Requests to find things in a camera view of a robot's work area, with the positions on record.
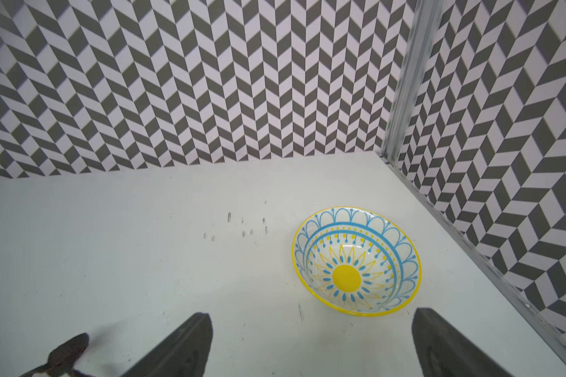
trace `white table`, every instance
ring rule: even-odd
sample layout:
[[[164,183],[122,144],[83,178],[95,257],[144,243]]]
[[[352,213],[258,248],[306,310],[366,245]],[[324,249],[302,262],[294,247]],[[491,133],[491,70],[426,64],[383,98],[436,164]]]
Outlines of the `white table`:
[[[399,312],[339,313],[299,282],[294,232],[339,205],[388,217],[415,244],[421,288]],[[566,376],[374,153],[0,181],[0,377],[81,332],[93,347],[77,367],[117,377],[197,311],[214,326],[206,376],[420,376],[420,306],[516,377]]]

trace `ceramic bowl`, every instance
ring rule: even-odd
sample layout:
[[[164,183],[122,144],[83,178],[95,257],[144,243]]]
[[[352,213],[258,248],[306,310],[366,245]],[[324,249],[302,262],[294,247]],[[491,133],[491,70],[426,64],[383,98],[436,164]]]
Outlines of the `ceramic bowl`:
[[[333,207],[310,216],[296,232],[292,257],[310,293],[353,315],[397,311],[415,297],[421,282],[411,240],[365,209]]]

